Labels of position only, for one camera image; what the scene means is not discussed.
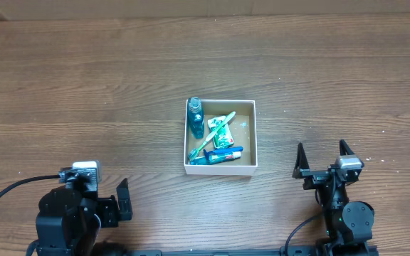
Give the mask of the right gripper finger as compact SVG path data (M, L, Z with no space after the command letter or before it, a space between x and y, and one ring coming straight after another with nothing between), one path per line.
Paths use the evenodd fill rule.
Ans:
M350 149L349 145L344 139L340 140L340 156L354 155L354 152Z
M293 178L304 178L308 172L310 172L310 167L305 155L305 150L303 148L303 144L299 143L295 166L293 169Z

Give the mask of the blue disposable razor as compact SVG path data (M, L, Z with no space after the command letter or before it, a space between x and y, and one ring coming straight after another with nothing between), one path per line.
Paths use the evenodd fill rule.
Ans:
M215 149L213 151L206 151L205 149L203 150L204 156L209 156L211 154L223 154L223 153L230 153L233 151L240 151L242 153L243 147L242 146L234 146L234 147L229 147L225 149Z

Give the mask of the green soap packet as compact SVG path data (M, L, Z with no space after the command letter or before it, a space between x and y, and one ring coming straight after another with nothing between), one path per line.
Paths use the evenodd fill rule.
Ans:
M214 131L220 123L225 120L225 116L213 117L207 121L209 131ZM226 149L234 145L234 139L228 124L225 124L213 137L215 149Z

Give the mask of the green white toothbrush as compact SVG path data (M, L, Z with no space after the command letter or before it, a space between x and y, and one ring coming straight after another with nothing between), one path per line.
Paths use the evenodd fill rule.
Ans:
M210 132L209 135L205 138L205 140L203 141L203 143L195 149L192 149L189 152L188 158L190 161L194 160L200 153L200 151L214 138L214 136L216 135L216 133L223 127L225 126L228 122L230 122L234 116L236 115L236 112L233 111L230 114L228 114L225 119L215 128L214 131Z

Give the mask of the teal toothpaste tube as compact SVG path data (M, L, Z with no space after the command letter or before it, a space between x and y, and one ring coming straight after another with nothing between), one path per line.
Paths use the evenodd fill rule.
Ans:
M233 151L230 153L211 154L209 156L198 157L192 160L190 164L191 165L213 165L213 164L220 164L226 161L233 161L239 158L241 158L241 152Z

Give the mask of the blue mouthwash bottle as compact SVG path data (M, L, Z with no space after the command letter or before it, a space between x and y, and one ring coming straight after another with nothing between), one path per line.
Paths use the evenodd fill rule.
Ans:
M191 133L196 139L202 139L204 136L204 112L198 97L188 99L187 117Z

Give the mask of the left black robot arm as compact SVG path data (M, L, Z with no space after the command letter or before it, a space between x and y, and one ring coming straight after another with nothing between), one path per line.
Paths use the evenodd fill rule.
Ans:
M116 228L133 216L126 178L116 191L116 196L100 198L96 188L88 188L86 178L72 178L51 190L38 204L38 239L29 244L26 254L104 254L104 246L95 244L100 229Z

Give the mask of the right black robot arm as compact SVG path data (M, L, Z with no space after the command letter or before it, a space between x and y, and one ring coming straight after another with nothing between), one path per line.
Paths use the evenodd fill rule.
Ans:
M298 144L293 178L303 180L305 190L313 190L321 211L308 218L289 234L283 253L288 255L378 255L375 246L368 246L372 239L374 209L363 201L351 201L346 188L359 180L363 161L340 140L340 155L334 164L322 171L309 167L302 144ZM327 237L312 246L289 248L294 234L306 224L323 218Z

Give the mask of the white cardboard box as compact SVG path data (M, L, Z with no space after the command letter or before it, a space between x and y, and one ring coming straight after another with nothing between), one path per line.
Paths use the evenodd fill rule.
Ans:
M212 117L235 112L229 122L235 146L243 147L241 158L214 165L191 165L188 154L199 147L203 140L195 139L184 125L184 168L189 175L252 176L258 168L258 143L256 126L256 102L253 100L202 100L204 121Z

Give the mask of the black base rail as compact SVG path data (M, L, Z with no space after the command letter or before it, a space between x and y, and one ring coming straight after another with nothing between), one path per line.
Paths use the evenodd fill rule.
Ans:
M376 247L369 247L369 252L339 252L336 255L379 255ZM98 243L90 255L118 255L118 256L281 256L286 255L284 247L271 250L189 250L189 251L161 251L161 250L128 250L117 243ZM318 252L314 246L289 246L287 255L316 256L325 255Z

